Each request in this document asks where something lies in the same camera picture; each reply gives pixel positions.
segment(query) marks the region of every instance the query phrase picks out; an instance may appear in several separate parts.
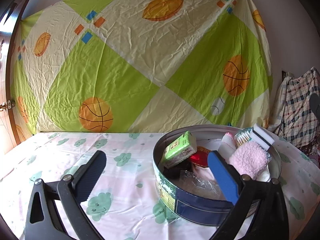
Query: blue gripper pad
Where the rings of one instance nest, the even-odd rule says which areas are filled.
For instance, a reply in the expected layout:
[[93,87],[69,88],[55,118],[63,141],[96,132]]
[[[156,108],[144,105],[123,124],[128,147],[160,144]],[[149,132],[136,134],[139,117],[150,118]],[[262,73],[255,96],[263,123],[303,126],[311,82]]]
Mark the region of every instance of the blue gripper pad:
[[217,151],[213,151],[208,155],[208,166],[226,200],[235,205],[239,199],[239,186],[228,172],[228,164]]

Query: metal screw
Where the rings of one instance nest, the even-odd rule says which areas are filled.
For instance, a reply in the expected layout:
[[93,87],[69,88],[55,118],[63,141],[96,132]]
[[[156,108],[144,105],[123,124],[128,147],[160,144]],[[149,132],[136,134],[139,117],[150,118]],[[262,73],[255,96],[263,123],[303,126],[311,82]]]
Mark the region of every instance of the metal screw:
[[41,182],[42,182],[42,179],[36,179],[35,184],[39,185],[39,184],[41,184]]
[[250,180],[251,178],[250,178],[249,175],[243,174],[243,175],[241,175],[241,179],[242,179],[242,180],[245,180],[245,181],[248,181],[248,180]]
[[279,180],[277,180],[276,178],[272,178],[271,181],[272,181],[272,184],[274,184],[274,185],[279,184]]
[[67,175],[65,175],[65,176],[63,176],[63,178],[62,178],[64,181],[69,181],[69,180],[71,180],[72,179],[72,175],[70,175],[70,174],[67,174]]

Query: red package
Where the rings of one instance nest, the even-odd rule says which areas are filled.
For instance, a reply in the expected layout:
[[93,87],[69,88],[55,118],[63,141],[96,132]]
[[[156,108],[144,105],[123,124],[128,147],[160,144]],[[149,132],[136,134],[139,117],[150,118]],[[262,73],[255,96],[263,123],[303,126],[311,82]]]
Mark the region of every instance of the red package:
[[202,146],[197,146],[197,152],[191,155],[188,160],[195,165],[198,165],[203,168],[208,167],[208,154],[211,152],[207,148]]

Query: wooden door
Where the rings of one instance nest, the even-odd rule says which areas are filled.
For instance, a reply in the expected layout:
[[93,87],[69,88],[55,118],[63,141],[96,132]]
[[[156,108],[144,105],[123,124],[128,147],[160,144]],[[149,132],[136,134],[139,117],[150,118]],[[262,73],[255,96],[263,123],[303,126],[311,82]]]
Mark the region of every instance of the wooden door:
[[10,95],[10,64],[14,38],[29,0],[15,0],[0,22],[0,155],[20,143]]

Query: white wall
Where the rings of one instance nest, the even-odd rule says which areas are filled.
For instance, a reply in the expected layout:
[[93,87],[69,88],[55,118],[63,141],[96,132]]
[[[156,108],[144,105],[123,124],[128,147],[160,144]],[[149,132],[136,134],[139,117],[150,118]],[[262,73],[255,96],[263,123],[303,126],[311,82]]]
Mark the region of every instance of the white wall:
[[[30,0],[23,17],[27,17],[60,0]],[[320,70],[320,38],[299,0],[253,0],[257,6],[270,45],[274,86],[281,82],[281,70],[296,77],[311,67]]]

